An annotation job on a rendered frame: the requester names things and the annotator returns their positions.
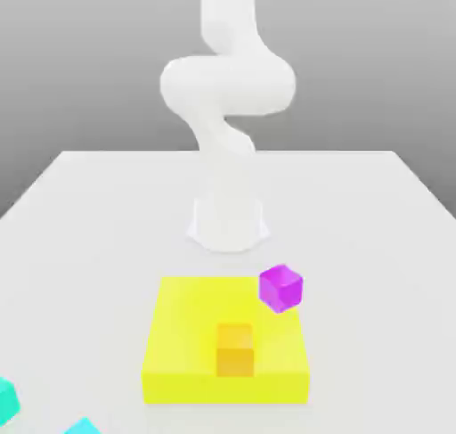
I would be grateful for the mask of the small orange cube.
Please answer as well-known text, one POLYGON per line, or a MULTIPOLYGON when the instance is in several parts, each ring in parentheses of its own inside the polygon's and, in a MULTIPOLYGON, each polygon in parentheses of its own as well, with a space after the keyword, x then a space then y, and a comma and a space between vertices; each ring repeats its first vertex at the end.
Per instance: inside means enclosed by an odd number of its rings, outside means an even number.
POLYGON ((255 360, 252 326, 247 323, 220 323, 216 332, 216 375, 252 377, 255 360))

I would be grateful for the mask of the large yellow box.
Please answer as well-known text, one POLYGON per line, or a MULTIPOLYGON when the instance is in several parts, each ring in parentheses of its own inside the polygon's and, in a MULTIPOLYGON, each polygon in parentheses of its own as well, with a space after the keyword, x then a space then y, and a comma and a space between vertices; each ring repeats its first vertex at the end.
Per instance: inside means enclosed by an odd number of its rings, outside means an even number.
POLYGON ((304 404, 310 370, 299 313, 277 314, 255 277, 164 277, 142 365, 147 404, 304 404), (216 372, 217 327, 248 324, 250 376, 216 372))

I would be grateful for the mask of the small magenta cube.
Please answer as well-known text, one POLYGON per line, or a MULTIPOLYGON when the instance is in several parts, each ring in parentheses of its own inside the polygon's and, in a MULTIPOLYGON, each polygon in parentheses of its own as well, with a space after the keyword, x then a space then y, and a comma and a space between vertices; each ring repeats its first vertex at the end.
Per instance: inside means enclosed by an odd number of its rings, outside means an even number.
POLYGON ((304 278, 281 264, 259 275, 258 296, 276 314, 297 306, 303 297, 304 278))

